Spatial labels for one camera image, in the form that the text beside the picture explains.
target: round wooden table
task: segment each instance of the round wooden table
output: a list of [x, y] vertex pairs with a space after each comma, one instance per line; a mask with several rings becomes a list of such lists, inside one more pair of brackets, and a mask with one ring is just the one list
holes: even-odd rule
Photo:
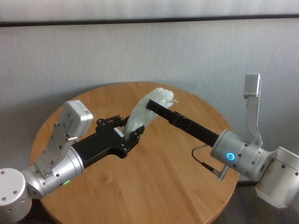
[[[86, 136], [94, 133], [97, 119], [128, 116], [156, 87], [174, 92], [178, 103], [171, 110], [215, 133], [231, 130], [219, 112], [189, 92], [159, 83], [129, 82], [99, 87], [74, 98], [93, 114]], [[32, 146], [31, 164], [45, 148], [60, 112], [61, 107], [40, 128]], [[42, 204], [63, 224], [211, 223], [228, 203], [239, 175], [230, 169], [219, 181], [192, 158], [191, 150], [200, 145], [201, 141], [158, 117], [125, 159], [105, 157], [47, 195]], [[211, 147], [205, 147], [195, 155], [220, 170], [223, 164], [212, 158], [210, 151]]]

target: green led light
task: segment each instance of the green led light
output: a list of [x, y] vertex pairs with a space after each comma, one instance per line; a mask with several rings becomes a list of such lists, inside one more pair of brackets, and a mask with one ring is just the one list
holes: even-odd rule
[[71, 181], [66, 181], [66, 182], [64, 183], [64, 185], [66, 185], [68, 182], [71, 182]]

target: black parallel jaw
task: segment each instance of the black parallel jaw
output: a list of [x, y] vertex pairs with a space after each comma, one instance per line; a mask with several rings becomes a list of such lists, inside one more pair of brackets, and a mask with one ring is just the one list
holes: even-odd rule
[[128, 152], [138, 144], [144, 126], [132, 132], [127, 140], [122, 133], [115, 130], [116, 127], [124, 126], [128, 118], [129, 116], [124, 119], [117, 115], [108, 119], [99, 119], [94, 134], [72, 145], [79, 154], [84, 168], [111, 154], [125, 158]]
[[192, 135], [193, 137], [211, 147], [213, 147], [219, 137], [219, 135], [217, 135], [216, 133], [190, 120], [184, 115], [178, 112], [172, 112], [171, 110], [161, 106], [151, 99], [146, 105], [146, 108], [165, 118], [173, 126], [178, 127], [179, 129], [187, 132], [188, 134]]

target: white wall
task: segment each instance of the white wall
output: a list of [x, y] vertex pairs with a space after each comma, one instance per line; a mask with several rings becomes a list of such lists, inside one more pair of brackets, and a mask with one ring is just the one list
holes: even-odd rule
[[262, 75], [264, 148], [299, 153], [298, 52], [299, 19], [0, 28], [0, 167], [28, 165], [39, 127], [64, 101], [123, 81], [193, 92], [249, 137], [246, 72]]

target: blue led ring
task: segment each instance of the blue led ring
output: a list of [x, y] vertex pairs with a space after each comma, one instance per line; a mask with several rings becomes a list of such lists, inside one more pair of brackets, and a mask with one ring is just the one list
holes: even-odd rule
[[233, 153], [227, 153], [226, 154], [226, 158], [230, 161], [234, 160], [235, 159], [235, 155]]

